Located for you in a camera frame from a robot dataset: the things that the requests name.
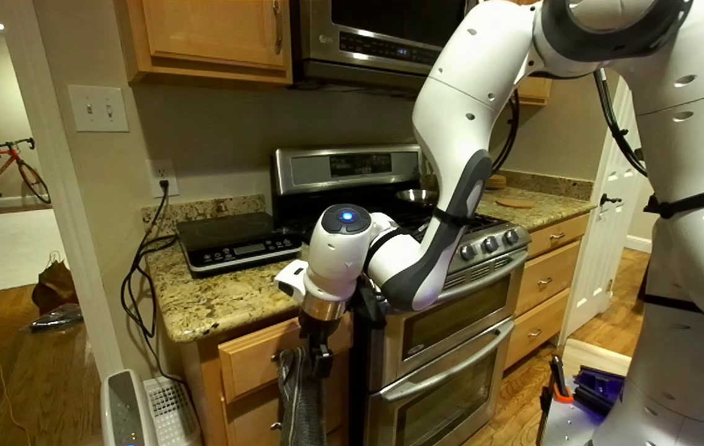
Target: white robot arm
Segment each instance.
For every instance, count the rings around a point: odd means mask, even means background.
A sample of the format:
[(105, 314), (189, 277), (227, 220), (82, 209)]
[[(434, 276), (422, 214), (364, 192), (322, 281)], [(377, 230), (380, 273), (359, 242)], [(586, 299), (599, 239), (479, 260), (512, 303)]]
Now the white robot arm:
[(422, 241), (386, 216), (329, 209), (309, 256), (277, 281), (303, 314), (332, 322), (366, 273), (394, 307), (436, 305), (452, 252), (490, 173), (495, 117), (525, 74), (582, 76), (602, 65), (634, 95), (662, 220), (646, 273), (646, 319), (625, 396), (596, 444), (704, 444), (704, 0), (484, 0), (458, 25), (415, 107), (438, 173), (438, 210)]

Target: drawer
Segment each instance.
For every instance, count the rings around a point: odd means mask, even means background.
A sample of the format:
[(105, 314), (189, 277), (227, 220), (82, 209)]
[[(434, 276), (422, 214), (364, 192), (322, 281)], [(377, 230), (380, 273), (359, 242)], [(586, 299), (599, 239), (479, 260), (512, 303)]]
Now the drawer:
[(557, 335), (570, 291), (552, 294), (547, 303), (532, 307), (522, 318), (516, 319), (516, 329), (510, 331), (506, 362), (504, 367), (516, 364), (535, 346)]
[[(324, 398), (324, 428), (327, 432), (345, 432), (346, 427), (346, 377), (350, 377), (350, 355), (338, 355), (329, 379), (322, 384)], [(255, 446), (281, 446), (281, 428), (272, 423), (277, 422), (277, 386), (268, 386), (266, 391), (255, 391), (227, 403), (227, 444), (255, 444)]]
[(527, 257), (567, 246), (586, 232), (587, 214), (530, 232)]
[[(287, 319), (246, 336), (224, 341), (218, 346), (221, 358), (221, 381), (225, 403), (251, 395), (266, 384), (276, 384), (277, 364), (272, 362), (277, 349), (293, 346), (297, 341), (299, 325)], [(351, 346), (351, 318), (345, 318), (329, 336), (332, 355), (341, 355)]]
[(551, 294), (570, 287), (581, 242), (557, 248), (525, 263), (516, 314), (527, 313)]

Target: floor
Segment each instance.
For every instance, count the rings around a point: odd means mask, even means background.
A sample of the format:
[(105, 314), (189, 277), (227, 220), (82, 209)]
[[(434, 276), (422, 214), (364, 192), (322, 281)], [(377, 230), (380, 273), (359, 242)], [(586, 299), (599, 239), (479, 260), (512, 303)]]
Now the floor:
[[(643, 281), (646, 256), (625, 251), (615, 281), (612, 307), (582, 325), (573, 336), (629, 355), (643, 318), (634, 313), (634, 291)], [(0, 364), (7, 377), (7, 396), (20, 427), (13, 423), (0, 386), (0, 446), (95, 446), (101, 444), (100, 377), (87, 349), (84, 327), (30, 331), (38, 318), (30, 299), (33, 287), (0, 292)], [(500, 386), (499, 415), (469, 446), (535, 444), (541, 406), (537, 395), (547, 384), (552, 349), (516, 364)]]

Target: kitchen counter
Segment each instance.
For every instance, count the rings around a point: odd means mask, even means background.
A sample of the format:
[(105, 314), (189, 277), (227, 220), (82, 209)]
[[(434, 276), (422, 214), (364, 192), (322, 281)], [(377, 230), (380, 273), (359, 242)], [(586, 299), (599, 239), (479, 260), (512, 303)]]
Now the kitchen counter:
[[(522, 189), (485, 192), (479, 203), (479, 214), (512, 220), (527, 230), (587, 210), (587, 200)], [(283, 265), (284, 260), (194, 281), (178, 248), (152, 256), (148, 271), (168, 336), (196, 341), (294, 314), (294, 299), (276, 287)]]

